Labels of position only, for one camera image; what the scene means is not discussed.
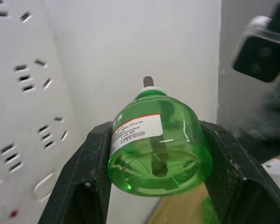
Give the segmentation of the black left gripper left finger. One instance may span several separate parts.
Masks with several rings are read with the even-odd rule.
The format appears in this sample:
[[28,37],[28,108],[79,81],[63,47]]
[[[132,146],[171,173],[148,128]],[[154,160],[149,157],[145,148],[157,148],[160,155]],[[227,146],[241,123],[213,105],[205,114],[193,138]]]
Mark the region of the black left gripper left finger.
[[64,165],[40,224],[104,224],[111,192],[111,122],[94,127]]

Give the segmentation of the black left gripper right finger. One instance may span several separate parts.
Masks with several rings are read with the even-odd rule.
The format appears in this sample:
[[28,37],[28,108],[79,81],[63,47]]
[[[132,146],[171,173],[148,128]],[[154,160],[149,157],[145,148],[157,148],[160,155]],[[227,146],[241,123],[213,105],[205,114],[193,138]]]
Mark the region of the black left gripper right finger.
[[205,181],[222,224],[280,224],[280,189],[223,127],[200,122],[213,157]]

